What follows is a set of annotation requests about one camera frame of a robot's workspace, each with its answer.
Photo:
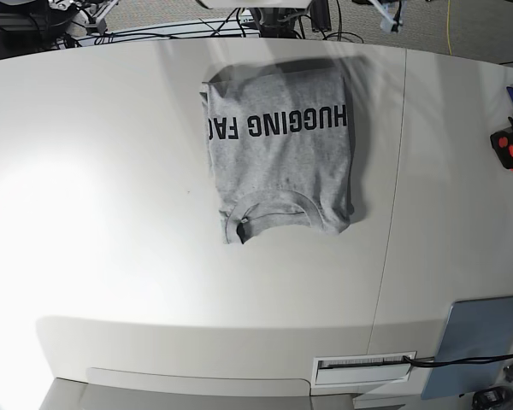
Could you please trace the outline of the black red tool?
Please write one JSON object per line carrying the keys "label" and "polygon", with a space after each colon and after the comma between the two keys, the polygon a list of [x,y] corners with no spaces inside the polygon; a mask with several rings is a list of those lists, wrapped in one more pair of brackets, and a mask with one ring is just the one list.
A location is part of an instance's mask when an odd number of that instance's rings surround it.
{"label": "black red tool", "polygon": [[493,133],[490,142],[501,165],[513,172],[513,118],[509,117],[510,127]]}

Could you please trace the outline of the blue grey tablet board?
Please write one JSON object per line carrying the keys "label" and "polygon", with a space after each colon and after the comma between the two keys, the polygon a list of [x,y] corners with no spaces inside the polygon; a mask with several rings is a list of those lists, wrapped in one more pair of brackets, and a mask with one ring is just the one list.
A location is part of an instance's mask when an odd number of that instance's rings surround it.
{"label": "blue grey tablet board", "polygon": [[[454,302],[434,358],[438,362],[508,354],[513,343],[513,296]],[[423,400],[483,390],[498,376],[498,362],[434,368]]]}

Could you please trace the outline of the grey T-shirt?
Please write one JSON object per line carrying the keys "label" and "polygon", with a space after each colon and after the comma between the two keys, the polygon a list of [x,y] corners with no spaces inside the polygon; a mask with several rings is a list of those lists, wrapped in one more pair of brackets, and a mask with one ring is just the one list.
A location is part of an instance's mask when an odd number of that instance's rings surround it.
{"label": "grey T-shirt", "polygon": [[280,226],[350,224],[347,84],[336,67],[202,84],[225,243]]}

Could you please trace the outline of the black central stand base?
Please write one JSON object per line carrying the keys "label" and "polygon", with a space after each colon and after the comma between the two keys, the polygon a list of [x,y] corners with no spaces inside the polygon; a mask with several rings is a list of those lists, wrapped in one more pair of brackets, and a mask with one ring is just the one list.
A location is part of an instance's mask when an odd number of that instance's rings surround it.
{"label": "black central stand base", "polygon": [[236,9],[235,20],[244,38],[253,30],[260,38],[306,39],[304,21],[310,23],[312,32],[323,38],[332,31],[328,1],[309,1],[301,9]]}

